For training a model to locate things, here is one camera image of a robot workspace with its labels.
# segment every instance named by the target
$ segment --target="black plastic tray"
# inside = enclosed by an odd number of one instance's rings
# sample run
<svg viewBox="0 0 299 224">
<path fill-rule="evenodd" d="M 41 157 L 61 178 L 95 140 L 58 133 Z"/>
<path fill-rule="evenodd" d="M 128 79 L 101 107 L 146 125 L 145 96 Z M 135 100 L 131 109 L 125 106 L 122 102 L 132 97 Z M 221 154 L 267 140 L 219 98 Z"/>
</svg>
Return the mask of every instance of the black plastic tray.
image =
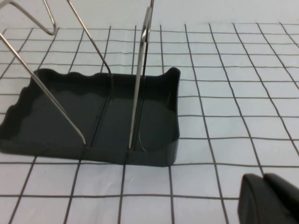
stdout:
<svg viewBox="0 0 299 224">
<path fill-rule="evenodd" d="M 87 146 L 31 79 L 0 126 L 1 152 L 161 167 L 174 163 L 178 69 L 142 78 L 133 150 L 128 150 L 128 141 L 135 76 L 114 74 L 111 91 L 106 73 L 35 73 L 82 131 Z"/>
</svg>

